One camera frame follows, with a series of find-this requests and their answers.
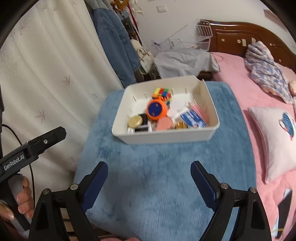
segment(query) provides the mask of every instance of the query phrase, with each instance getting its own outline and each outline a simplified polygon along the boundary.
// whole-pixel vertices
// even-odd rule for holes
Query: white curtain
[[[3,123],[22,143],[62,126],[66,139],[32,163],[36,196],[66,189],[102,102],[122,88],[83,0],[40,0],[0,50]],[[3,128],[4,155],[18,147]],[[21,170],[29,179],[29,167]]]

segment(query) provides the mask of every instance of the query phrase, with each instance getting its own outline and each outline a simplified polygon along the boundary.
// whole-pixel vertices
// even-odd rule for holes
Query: blue gripper pad
[[[80,182],[81,208],[84,212],[92,208],[108,176],[108,165],[100,162],[90,175]]]
[[[216,178],[212,175],[211,177],[199,161],[195,161],[191,164],[190,173],[206,206],[215,211],[218,207],[216,201],[220,196],[220,191],[218,190],[218,186],[215,187],[209,183],[209,179],[214,178],[216,180]]]

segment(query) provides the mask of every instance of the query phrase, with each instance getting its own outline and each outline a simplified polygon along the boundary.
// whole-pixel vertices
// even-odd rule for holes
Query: wooden headboard
[[[270,50],[275,62],[292,69],[296,73],[296,55],[274,33],[252,23],[210,22],[213,38],[210,52],[229,53],[245,57],[247,46],[252,38],[262,41]]]

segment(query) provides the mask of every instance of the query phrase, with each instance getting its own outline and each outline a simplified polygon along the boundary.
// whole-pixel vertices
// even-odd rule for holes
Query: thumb
[[[10,221],[15,219],[13,212],[4,203],[0,202],[0,216]]]

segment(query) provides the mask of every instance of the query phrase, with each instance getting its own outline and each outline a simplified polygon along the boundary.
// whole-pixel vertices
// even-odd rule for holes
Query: blue circular center
[[[151,116],[155,116],[155,117],[159,116],[162,111],[163,111],[163,108],[161,107],[161,104],[159,104],[159,103],[152,103],[148,107],[148,113]]]

